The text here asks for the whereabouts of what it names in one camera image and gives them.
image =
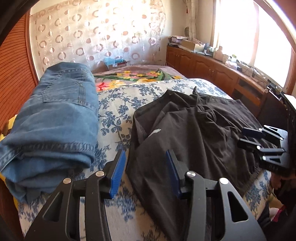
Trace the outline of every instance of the white stain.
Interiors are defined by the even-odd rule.
[[[154,133],[160,132],[160,131],[161,131],[161,129],[156,129],[156,130],[152,131],[151,134],[150,134],[149,136],[151,136],[151,135],[154,134]]]

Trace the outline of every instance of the clutter on shelf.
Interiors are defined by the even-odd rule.
[[[226,61],[225,65],[228,66],[229,68],[237,70],[237,64],[236,63],[233,63],[231,61]]]
[[[223,60],[223,47],[222,46],[219,46],[218,50],[215,51],[214,53],[214,58],[219,60],[219,61],[222,61]]]
[[[168,37],[169,45],[170,46],[179,46],[182,42],[182,40],[188,40],[189,37],[183,37],[178,35],[172,35]]]
[[[203,53],[205,44],[198,41],[198,42],[193,42],[193,41],[188,41],[188,40],[183,40],[181,42],[181,45],[179,48],[187,50],[189,52],[201,52]]]

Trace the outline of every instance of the cabinet door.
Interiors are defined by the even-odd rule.
[[[180,66],[178,71],[182,75],[184,75],[186,78],[190,78],[192,76],[191,64],[192,64],[192,58],[184,54],[180,55]]]
[[[176,55],[174,69],[178,72],[181,70],[181,55],[179,53]]]
[[[166,62],[167,66],[174,68],[176,64],[177,53],[167,49]]]
[[[226,66],[216,66],[213,74],[213,83],[226,94],[232,95],[234,86],[238,81],[238,75]]]
[[[205,79],[212,82],[211,64],[203,59],[196,58],[193,78]]]

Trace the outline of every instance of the bed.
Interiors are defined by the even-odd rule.
[[[200,93],[231,99],[212,83],[203,79],[186,79],[167,66],[129,66],[94,73],[94,76],[99,101],[96,160],[77,179],[87,178],[101,170],[106,162],[114,159],[119,149],[126,150],[128,156],[134,111],[157,99],[167,89],[191,94],[197,86]],[[271,193],[270,177],[269,171],[261,171],[243,197],[255,218],[259,218]],[[48,194],[43,194],[31,204],[19,204],[18,213],[24,235],[48,197]],[[125,173],[118,194],[112,200],[105,200],[105,206],[112,240],[166,240],[141,206]],[[83,198],[80,200],[80,235],[81,240],[86,239]]]

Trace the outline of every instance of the bottle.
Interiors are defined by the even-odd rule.
[[[216,50],[216,53],[215,53],[215,56],[214,56],[215,59],[217,59],[219,61],[223,60],[223,52],[222,52],[222,50],[223,50],[223,47],[219,46],[219,49]]]
[[[207,49],[208,49],[208,47],[209,47],[209,44],[208,44],[208,43],[206,43],[206,44],[205,44],[205,47],[204,47],[204,52],[205,52],[205,50],[207,50]]]

